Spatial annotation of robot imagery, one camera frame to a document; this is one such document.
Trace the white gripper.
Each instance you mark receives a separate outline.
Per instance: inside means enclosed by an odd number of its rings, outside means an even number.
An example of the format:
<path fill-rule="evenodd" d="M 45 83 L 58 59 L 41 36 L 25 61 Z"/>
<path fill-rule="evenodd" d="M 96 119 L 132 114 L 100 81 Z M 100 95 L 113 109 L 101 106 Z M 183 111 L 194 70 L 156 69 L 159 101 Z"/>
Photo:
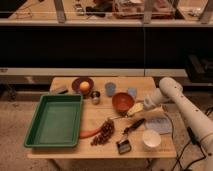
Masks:
<path fill-rule="evenodd" d="M 143 110 L 143 106 L 145 110 L 152 110 L 158 107 L 160 104 L 160 97 L 156 95 L 147 95 L 144 98 L 144 102 L 142 103 L 135 103 L 128 111 L 128 116 L 133 116 L 135 113 L 140 112 Z"/>

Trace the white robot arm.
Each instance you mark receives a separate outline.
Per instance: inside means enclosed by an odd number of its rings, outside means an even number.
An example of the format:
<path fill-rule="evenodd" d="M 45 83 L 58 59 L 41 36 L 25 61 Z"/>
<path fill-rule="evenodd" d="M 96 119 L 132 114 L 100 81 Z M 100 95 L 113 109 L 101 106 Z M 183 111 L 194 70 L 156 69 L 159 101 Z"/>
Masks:
<path fill-rule="evenodd" d="M 195 106 L 184 94 L 180 83 L 171 77 L 164 77 L 159 81 L 159 87 L 145 96 L 142 103 L 135 104 L 127 116 L 134 116 L 138 112 L 157 108 L 164 102 L 172 100 L 182 116 L 205 149 L 213 146 L 213 121 Z"/>

